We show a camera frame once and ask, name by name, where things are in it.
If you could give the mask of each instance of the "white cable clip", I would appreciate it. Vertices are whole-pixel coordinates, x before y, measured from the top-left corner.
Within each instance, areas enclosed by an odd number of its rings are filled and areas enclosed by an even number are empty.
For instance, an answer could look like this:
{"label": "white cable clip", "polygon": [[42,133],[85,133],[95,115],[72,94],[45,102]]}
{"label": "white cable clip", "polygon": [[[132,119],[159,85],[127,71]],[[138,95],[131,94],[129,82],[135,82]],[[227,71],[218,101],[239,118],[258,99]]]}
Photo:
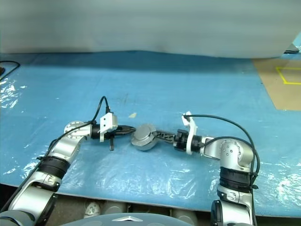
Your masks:
{"label": "white cable clip", "polygon": [[[184,115],[191,115],[191,112],[188,111]],[[193,138],[194,135],[196,135],[198,127],[195,124],[192,117],[188,117],[186,119],[182,115],[182,121],[183,121],[184,126],[189,127],[189,134],[188,134],[188,137],[187,137],[187,144],[186,144],[186,153],[187,154],[192,154],[192,151],[191,151],[192,138]]]}
{"label": "white cable clip", "polygon": [[106,113],[103,117],[100,118],[100,129],[97,133],[99,133],[99,141],[104,141],[104,134],[106,132],[111,132],[117,129],[117,116],[113,113]]}

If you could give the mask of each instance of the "round metal object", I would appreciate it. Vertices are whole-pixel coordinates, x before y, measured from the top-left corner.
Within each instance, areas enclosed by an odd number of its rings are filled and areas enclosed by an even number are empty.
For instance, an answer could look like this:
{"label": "round metal object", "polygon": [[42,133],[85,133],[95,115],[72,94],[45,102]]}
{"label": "round metal object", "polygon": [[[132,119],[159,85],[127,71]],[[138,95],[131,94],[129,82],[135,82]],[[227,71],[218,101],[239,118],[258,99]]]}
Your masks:
{"label": "round metal object", "polygon": [[132,135],[132,145],[141,151],[151,149],[158,142],[158,139],[153,134],[155,131],[156,128],[151,124],[143,124],[138,127]]}

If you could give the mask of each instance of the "blue tablecloth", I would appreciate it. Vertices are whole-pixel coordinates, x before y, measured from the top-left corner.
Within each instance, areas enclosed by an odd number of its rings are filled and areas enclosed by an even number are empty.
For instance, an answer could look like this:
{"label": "blue tablecloth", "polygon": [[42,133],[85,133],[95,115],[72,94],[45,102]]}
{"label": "blue tablecloth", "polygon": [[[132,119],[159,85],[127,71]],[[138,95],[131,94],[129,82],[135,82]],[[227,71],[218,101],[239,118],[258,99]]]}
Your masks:
{"label": "blue tablecloth", "polygon": [[[294,59],[301,59],[300,54]],[[19,185],[54,138],[74,120],[90,120],[106,95],[119,124],[185,129],[186,111],[245,127],[261,158],[256,213],[301,216],[301,112],[276,110],[249,59],[151,52],[1,55],[21,67],[1,89],[0,182]],[[135,118],[129,115],[136,113]],[[222,121],[196,119],[199,135],[246,137]],[[130,136],[89,140],[59,192],[99,199],[210,210],[219,162],[160,143],[142,152]]]}

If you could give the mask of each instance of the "white backdrop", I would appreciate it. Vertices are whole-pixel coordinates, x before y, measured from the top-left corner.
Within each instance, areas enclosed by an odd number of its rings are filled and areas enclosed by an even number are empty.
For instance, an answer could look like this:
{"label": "white backdrop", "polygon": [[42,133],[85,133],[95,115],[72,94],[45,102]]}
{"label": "white backdrop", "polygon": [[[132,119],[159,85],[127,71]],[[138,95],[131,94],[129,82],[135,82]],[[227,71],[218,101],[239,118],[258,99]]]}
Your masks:
{"label": "white backdrop", "polygon": [[277,57],[300,31],[300,9],[300,0],[0,0],[0,51]]}

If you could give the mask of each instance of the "blue plastic sheet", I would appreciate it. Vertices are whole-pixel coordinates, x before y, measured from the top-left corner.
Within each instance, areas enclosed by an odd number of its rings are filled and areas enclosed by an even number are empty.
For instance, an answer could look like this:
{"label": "blue plastic sheet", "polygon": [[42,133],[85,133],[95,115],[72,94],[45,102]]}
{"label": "blue plastic sheet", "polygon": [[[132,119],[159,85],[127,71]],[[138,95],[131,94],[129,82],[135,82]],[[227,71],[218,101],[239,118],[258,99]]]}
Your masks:
{"label": "blue plastic sheet", "polygon": [[[250,60],[148,52],[1,59],[22,64],[0,84],[1,183],[19,185],[65,125],[90,120],[106,95],[119,124],[152,123],[176,132],[185,129],[181,114],[188,110],[237,121],[253,137],[261,158],[256,213],[301,216],[301,112],[274,108]],[[246,139],[224,122],[196,123],[199,135]],[[108,142],[89,140],[59,192],[210,210],[218,198],[219,167],[218,161],[187,155],[166,143],[142,152],[131,146],[130,136],[118,137],[111,152]]]}

